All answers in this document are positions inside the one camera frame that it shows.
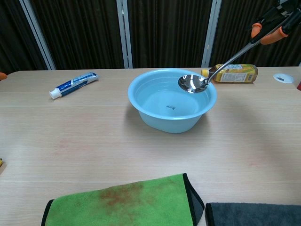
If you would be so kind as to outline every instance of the plastic bottle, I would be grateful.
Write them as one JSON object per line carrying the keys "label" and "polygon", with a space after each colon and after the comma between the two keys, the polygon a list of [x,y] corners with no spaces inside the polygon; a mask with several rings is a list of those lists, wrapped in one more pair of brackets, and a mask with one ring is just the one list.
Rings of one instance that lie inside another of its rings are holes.
{"label": "plastic bottle", "polygon": [[[208,77],[209,74],[214,73],[220,66],[216,65],[213,68],[201,70],[201,75]],[[217,82],[230,83],[251,83],[254,82],[258,75],[258,69],[255,65],[228,65],[222,69],[213,78]]]}

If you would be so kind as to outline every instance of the ladle handle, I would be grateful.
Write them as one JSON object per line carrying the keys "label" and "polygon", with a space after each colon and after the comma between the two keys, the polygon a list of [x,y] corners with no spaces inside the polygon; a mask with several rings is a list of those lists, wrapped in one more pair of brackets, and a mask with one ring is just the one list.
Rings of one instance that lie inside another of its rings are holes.
{"label": "ladle handle", "polygon": [[[288,18],[286,18],[285,20],[283,20],[282,22],[280,22],[273,30],[271,30],[269,33],[267,34],[271,34],[274,31],[276,31]],[[218,72],[220,72],[222,69],[224,69],[226,66],[228,66],[230,63],[232,63],[234,60],[236,60],[237,58],[239,58],[241,55],[243,55],[245,52],[247,52],[249,49],[253,48],[254,46],[257,46],[260,43],[261,39],[258,39],[256,42],[254,43],[248,43],[245,47],[243,47],[239,52],[237,52],[230,60],[228,60],[226,63],[224,63],[222,66],[220,66],[212,75],[209,74],[208,78],[206,78],[204,81],[208,84],[212,78],[214,78]]]}
{"label": "ladle handle", "polygon": [[241,55],[243,55],[245,52],[247,52],[249,49],[253,48],[254,46],[257,46],[260,43],[260,40],[255,42],[254,44],[248,43],[245,47],[243,47],[239,52],[237,52],[230,60],[228,60],[226,63],[224,63],[222,66],[220,66],[212,75],[209,75],[207,78],[208,83],[211,81],[212,78],[214,78],[218,72],[220,72],[222,69],[224,69],[226,66],[231,64],[234,60],[239,58]]}

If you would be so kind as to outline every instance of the black towel edge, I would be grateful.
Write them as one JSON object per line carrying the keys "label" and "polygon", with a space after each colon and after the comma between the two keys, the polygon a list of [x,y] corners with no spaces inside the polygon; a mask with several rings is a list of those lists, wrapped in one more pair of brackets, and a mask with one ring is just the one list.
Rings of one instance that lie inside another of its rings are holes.
{"label": "black towel edge", "polygon": [[42,218],[41,226],[45,226],[45,224],[46,224],[46,219],[47,219],[47,216],[48,216],[48,213],[49,213],[49,210],[50,210],[50,207],[51,207],[51,204],[52,204],[53,200],[54,199],[50,200],[46,205],[46,208],[45,208],[44,214],[43,214],[43,218]]}
{"label": "black towel edge", "polygon": [[194,226],[197,226],[198,222],[196,221],[196,216],[195,216],[195,211],[194,211],[193,201],[192,201],[190,191],[192,191],[192,193],[195,195],[196,199],[201,203],[201,206],[203,207],[203,211],[204,211],[205,206],[204,206],[204,203],[203,203],[201,197],[198,195],[196,190],[194,190],[193,186],[191,185],[186,173],[183,173],[183,180],[184,180],[186,195],[187,195],[187,199],[188,199],[192,223]]}
{"label": "black towel edge", "polygon": [[210,203],[206,204],[205,216],[208,226],[215,226],[213,218],[213,210]]}

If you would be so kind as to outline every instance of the blue plastic basin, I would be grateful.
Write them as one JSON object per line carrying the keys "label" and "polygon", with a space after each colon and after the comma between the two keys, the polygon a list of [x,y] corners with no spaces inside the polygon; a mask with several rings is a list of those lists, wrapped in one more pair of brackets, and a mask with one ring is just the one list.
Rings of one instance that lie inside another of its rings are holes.
{"label": "blue plastic basin", "polygon": [[195,72],[183,69],[158,69],[135,78],[128,88],[128,98],[149,126],[168,132],[190,130],[215,104],[217,93],[210,83],[201,93],[188,93],[178,79]]}

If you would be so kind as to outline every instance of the toothpaste tube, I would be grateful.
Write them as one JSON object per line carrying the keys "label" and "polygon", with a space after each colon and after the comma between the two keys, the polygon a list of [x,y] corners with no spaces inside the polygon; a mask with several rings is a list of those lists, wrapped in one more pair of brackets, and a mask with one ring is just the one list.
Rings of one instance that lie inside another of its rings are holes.
{"label": "toothpaste tube", "polygon": [[52,99],[63,97],[68,93],[71,93],[80,87],[89,84],[98,79],[98,75],[94,72],[83,74],[75,79],[65,82],[62,85],[57,86],[53,91],[49,92]]}

